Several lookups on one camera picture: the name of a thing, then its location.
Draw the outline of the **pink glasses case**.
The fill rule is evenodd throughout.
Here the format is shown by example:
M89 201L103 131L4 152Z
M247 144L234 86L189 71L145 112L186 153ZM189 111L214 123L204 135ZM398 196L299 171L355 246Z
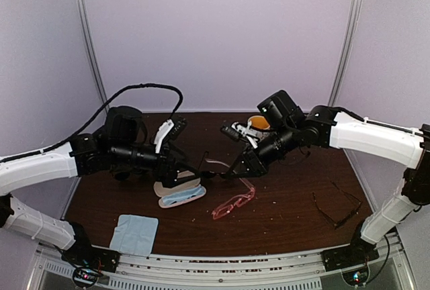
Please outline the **pink glasses case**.
M200 178L194 178L176 187L164 187L162 182L153 185L155 195L159 198L159 207L168 209L195 201L206 194L206 188L201 185Z

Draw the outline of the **pink frame glasses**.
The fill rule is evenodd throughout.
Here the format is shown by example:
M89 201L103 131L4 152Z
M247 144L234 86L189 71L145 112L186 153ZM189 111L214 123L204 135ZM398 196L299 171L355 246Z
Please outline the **pink frame glasses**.
M234 209L240 208L254 199L256 194L255 186L246 178L239 178L239 181L247 188L247 192L235 195L224 203L221 203L218 207L215 207L211 213L213 220L219 220L227 216Z

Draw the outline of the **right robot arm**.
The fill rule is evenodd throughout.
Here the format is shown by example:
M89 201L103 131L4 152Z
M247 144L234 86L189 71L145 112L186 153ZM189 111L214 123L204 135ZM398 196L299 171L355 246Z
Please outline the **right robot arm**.
M405 128L326 105L317 105L304 113L284 90L269 96L257 108L269 124L268 135L260 141L248 138L246 129L221 129L229 138L248 143L222 174L226 179L266 175L271 163L303 146L355 150L405 165L394 196L358 225L344 251L347 262L360 263L409 213L429 204L428 125Z

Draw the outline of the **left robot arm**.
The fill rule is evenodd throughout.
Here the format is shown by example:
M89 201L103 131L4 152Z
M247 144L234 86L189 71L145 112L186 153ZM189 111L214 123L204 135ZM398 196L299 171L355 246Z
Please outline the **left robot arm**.
M129 173L150 171L162 208L203 197L199 171L172 154L170 141L184 129L182 117L170 116L159 127L153 143L138 142L146 134L142 112L128 106L111 108L104 125L92 134L73 134L58 146L1 159L1 227L48 242L83 266L93 264L97 253L83 226L57 220L19 201L11 193L55 179L84 177L100 171L119 179Z

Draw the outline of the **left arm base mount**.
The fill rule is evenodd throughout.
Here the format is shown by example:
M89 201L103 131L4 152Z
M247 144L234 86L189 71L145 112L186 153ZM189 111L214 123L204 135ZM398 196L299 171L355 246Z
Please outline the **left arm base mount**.
M120 253L115 250L94 247L80 224L71 223L75 242L68 250L57 250L62 260L73 268L72 281L79 289L88 289L104 277L103 272L116 272Z

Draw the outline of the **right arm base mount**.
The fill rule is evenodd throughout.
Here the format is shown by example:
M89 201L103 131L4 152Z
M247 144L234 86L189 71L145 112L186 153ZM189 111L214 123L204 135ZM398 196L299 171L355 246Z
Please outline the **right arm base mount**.
M349 244L323 250L322 262L326 272L340 271L351 287L363 287L370 280L369 263L380 257L375 245Z

